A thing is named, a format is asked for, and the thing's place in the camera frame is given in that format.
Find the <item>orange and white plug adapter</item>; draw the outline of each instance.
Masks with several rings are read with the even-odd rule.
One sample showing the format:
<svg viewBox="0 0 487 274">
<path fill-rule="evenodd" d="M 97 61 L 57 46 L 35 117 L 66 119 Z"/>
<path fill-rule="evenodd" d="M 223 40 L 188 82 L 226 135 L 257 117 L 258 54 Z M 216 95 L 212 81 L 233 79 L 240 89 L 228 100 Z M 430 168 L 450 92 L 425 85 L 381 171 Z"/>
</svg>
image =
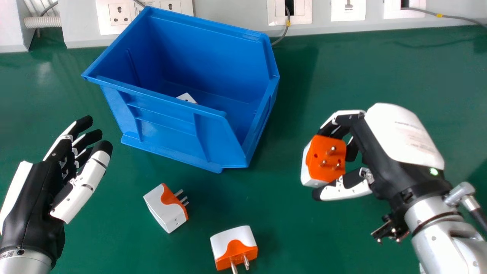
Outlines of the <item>orange and white plug adapter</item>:
<svg viewBox="0 0 487 274">
<path fill-rule="evenodd" d="M 173 194 L 166 184 L 160 184 L 144 195 L 147 207 L 157 222 L 167 233 L 173 232 L 188 220 L 186 206 L 187 197 L 177 198 L 183 190 Z"/>
<path fill-rule="evenodd" d="M 217 270 L 232 268 L 238 274 L 237 265 L 244 264 L 249 270 L 249 261 L 257 258 L 257 243 L 248 225 L 215 234 L 210 242 Z"/>
</svg>

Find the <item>blue storage box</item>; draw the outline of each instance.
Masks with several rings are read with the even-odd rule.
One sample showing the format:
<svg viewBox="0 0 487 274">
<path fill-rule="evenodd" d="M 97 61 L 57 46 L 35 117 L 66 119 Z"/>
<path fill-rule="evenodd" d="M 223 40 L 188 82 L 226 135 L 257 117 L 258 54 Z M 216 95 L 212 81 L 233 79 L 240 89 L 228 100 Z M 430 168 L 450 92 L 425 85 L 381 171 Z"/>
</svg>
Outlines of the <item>blue storage box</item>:
<svg viewBox="0 0 487 274">
<path fill-rule="evenodd" d="M 279 83 L 267 35 L 151 7 L 83 77 L 123 144 L 216 173 L 249 166 Z"/>
</svg>

